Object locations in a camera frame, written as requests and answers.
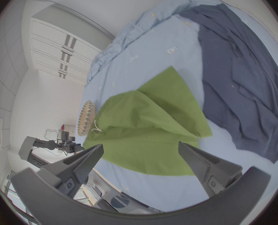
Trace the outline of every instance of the bed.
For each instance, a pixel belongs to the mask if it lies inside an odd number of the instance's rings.
[[[220,0],[163,0],[130,22],[92,63],[80,105],[90,100],[98,112],[111,96],[138,89],[157,74],[173,66],[202,108],[202,56],[199,24],[178,15],[185,8],[217,5]],[[270,33],[245,12],[228,7],[261,39],[278,65],[278,44]],[[256,166],[272,175],[262,197],[278,186],[278,161],[236,149],[230,134],[208,120],[212,137],[199,140],[199,148],[239,164],[245,173]],[[85,136],[76,135],[83,144]],[[168,212],[198,204],[208,196],[195,176],[157,176],[134,172],[100,159],[95,166],[108,181],[135,199]]]

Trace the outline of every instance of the mattress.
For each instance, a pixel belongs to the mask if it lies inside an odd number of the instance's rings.
[[[130,22],[92,63],[80,105],[91,100],[98,112],[111,96],[136,90],[154,76],[173,66],[184,79],[202,108],[202,56],[199,25],[178,15],[200,4],[217,5],[220,0],[163,0]],[[256,20],[228,6],[261,39],[278,65],[278,44]],[[199,140],[199,148],[239,164],[245,173],[251,166],[272,175],[262,197],[278,186],[278,161],[273,164],[259,155],[236,149],[230,134],[208,120],[212,137]],[[76,135],[76,142],[86,137]],[[135,199],[168,212],[200,203],[208,196],[195,176],[157,176],[134,172],[103,159],[95,168],[113,185]]]

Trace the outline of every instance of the garment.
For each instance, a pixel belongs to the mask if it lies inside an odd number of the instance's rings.
[[[278,66],[225,4],[181,12],[200,24],[204,114],[226,129],[238,149],[278,160]]]
[[[193,175],[178,142],[198,147],[212,135],[207,120],[178,72],[169,67],[137,91],[109,98],[96,116],[84,148],[103,144],[103,159],[153,175]]]

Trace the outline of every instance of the woven basket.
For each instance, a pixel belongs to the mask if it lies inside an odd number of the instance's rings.
[[[95,106],[90,100],[86,101],[79,118],[79,123],[77,125],[77,133],[79,136],[85,136],[89,133],[94,118],[96,116]]]

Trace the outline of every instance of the dresser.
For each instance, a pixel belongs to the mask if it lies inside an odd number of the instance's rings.
[[[75,33],[83,34],[87,41]],[[82,86],[86,85],[92,61],[112,41],[92,25],[54,7],[32,17],[30,40],[35,69]],[[99,48],[88,40],[95,41]]]

